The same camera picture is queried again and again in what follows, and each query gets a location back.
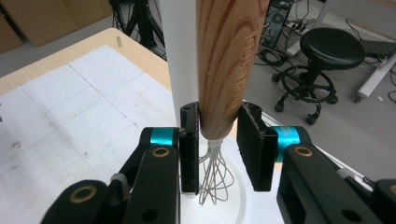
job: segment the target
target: teal tape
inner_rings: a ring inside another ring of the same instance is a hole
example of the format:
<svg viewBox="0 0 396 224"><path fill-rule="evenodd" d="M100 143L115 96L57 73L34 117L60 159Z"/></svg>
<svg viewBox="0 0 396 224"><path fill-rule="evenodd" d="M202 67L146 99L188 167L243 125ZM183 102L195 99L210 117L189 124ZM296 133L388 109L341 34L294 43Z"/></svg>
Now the teal tape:
<svg viewBox="0 0 396 224"><path fill-rule="evenodd" d="M150 143L171 147L173 145L173 132L174 128L153 128Z"/></svg>
<svg viewBox="0 0 396 224"><path fill-rule="evenodd" d="M286 150L291 144L299 144L300 135L297 133L297 130L293 126L273 126L275 131L278 134L277 138L277 158L276 162L283 161L283 152Z"/></svg>

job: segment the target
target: wooden handle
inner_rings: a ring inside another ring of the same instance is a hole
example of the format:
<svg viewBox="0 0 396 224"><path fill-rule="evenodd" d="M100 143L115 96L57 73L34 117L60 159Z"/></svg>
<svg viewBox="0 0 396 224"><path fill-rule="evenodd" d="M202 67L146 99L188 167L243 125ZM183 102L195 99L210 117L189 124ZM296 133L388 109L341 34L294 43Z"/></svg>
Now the wooden handle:
<svg viewBox="0 0 396 224"><path fill-rule="evenodd" d="M259 45L268 0L197 0L201 133L228 135Z"/></svg>

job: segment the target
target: black stool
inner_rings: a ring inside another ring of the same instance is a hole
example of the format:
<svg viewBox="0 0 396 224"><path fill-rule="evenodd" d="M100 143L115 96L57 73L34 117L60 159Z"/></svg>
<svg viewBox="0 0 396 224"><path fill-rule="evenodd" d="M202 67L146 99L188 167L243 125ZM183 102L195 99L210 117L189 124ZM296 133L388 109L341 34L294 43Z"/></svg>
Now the black stool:
<svg viewBox="0 0 396 224"><path fill-rule="evenodd" d="M308 31L300 40L300 48L308 58L308 66L293 66L272 77L274 82L282 80L286 90L277 102L275 110L282 112L284 101L291 95L296 100L317 105L316 112L308 115L306 119L308 124L314 124L320 115L320 103L327 102L334 105L338 102L332 81L322 71L356 67L364 60L365 52L359 40L353 35L332 28L316 28ZM324 81L321 81L324 84L318 83L318 77L323 77Z"/></svg>

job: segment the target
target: concrete floor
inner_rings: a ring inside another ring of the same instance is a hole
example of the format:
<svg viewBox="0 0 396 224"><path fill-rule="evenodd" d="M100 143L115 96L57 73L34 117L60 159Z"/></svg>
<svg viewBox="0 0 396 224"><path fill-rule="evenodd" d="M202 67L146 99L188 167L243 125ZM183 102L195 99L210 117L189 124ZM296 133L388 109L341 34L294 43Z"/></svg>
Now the concrete floor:
<svg viewBox="0 0 396 224"><path fill-rule="evenodd" d="M25 41L23 46L0 54L0 77L109 27L112 27L111 17L39 48ZM293 60L305 63L301 54ZM393 145L396 104L388 98L388 93L396 87L389 76L380 82L370 98L356 104L356 91L373 72L373 67L363 63L349 71L330 72L339 103L323 104L318 122L311 126L304 119L315 111L314 105L288 99L285 111L275 112L275 104L284 92L280 83L271 81L275 72L269 66L254 65L245 99L261 106L266 114L284 125L305 127L317 146L359 173L373 180L396 178L396 147Z"/></svg>

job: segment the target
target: stool seat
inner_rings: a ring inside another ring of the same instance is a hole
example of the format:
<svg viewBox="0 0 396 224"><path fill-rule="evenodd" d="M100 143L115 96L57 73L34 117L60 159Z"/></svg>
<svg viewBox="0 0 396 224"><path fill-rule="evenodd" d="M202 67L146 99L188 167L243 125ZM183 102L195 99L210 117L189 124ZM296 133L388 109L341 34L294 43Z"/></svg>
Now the stool seat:
<svg viewBox="0 0 396 224"><path fill-rule="evenodd" d="M364 60L361 43L350 33L333 28L316 28L300 40L301 51L323 70L345 70L358 66Z"/></svg>

